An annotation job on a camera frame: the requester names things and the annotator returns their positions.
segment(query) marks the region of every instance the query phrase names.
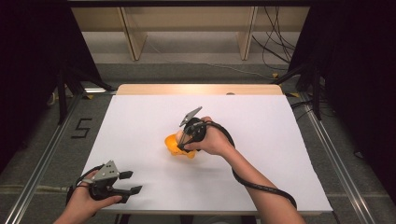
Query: white table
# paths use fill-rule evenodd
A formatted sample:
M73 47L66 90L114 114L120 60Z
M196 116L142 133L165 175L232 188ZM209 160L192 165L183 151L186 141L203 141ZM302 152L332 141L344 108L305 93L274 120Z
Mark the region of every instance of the white table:
M216 85L209 87L221 89ZM245 187L234 180L231 167L223 158L201 151L191 160L172 156L167 150L165 137L177 132L185 114L200 105L203 109L196 117L209 115L225 127L236 148L295 198L299 212L332 211L290 105L279 94L113 96L84 172L114 160L120 171L134 171L130 179L118 181L116 188L143 188L128 203L110 206L107 211L257 215Z

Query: table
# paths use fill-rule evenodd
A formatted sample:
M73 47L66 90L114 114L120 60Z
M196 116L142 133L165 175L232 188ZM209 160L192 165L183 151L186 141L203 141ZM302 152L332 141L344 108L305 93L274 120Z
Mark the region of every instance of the table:
M294 196L301 213L332 211L278 86L177 84L121 85L113 96L83 172L114 160L120 171L134 171L131 179L118 181L116 188L143 188L128 203L105 211L257 215L245 188L233 179L222 158L199 152L191 160L167 151L164 138L178 131L185 113L198 105L203 110L197 117L210 115L223 125L238 150Z

